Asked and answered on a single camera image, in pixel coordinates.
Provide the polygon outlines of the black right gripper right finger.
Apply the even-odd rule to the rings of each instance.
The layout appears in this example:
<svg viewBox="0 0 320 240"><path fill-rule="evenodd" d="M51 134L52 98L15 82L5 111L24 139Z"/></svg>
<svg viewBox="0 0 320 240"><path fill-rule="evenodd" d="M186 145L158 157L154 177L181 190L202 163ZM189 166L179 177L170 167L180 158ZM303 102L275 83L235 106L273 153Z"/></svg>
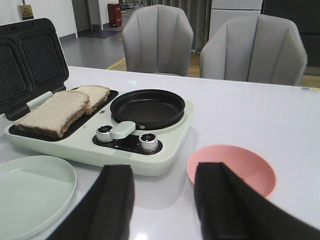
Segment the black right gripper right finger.
<svg viewBox="0 0 320 240"><path fill-rule="evenodd" d="M204 240L318 240L320 231L265 199L224 163L199 163L194 199Z"/></svg>

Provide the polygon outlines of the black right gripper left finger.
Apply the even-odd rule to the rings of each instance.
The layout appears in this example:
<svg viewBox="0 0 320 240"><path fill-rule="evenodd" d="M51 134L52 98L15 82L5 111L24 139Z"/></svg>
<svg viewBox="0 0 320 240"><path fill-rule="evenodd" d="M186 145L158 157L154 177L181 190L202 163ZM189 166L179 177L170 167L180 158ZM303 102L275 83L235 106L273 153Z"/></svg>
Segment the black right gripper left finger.
<svg viewBox="0 0 320 240"><path fill-rule="evenodd" d="M50 240L127 240L135 202L129 165L105 165Z"/></svg>

